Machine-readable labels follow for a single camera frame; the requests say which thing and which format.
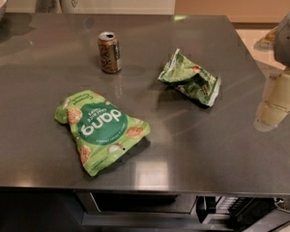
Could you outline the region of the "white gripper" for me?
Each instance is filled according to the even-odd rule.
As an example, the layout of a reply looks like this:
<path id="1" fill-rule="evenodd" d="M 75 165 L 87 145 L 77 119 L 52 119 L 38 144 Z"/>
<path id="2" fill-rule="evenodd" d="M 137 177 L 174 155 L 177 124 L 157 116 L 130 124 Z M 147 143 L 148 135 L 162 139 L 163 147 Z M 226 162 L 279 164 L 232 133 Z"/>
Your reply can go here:
<path id="1" fill-rule="evenodd" d="M 271 131 L 283 121 L 287 112 L 290 112 L 290 68 L 275 79 L 268 103 L 259 103 L 253 125 L 258 131 Z"/>

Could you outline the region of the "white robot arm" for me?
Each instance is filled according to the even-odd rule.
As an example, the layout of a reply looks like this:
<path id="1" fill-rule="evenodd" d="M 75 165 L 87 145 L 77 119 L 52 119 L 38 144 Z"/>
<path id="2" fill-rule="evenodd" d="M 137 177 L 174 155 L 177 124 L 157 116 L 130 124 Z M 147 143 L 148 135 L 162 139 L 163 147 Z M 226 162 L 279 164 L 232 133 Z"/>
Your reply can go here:
<path id="1" fill-rule="evenodd" d="M 290 113 L 290 11 L 275 29 L 273 50 L 275 60 L 285 69 L 267 78 L 254 121 L 259 131 L 275 129 Z"/>

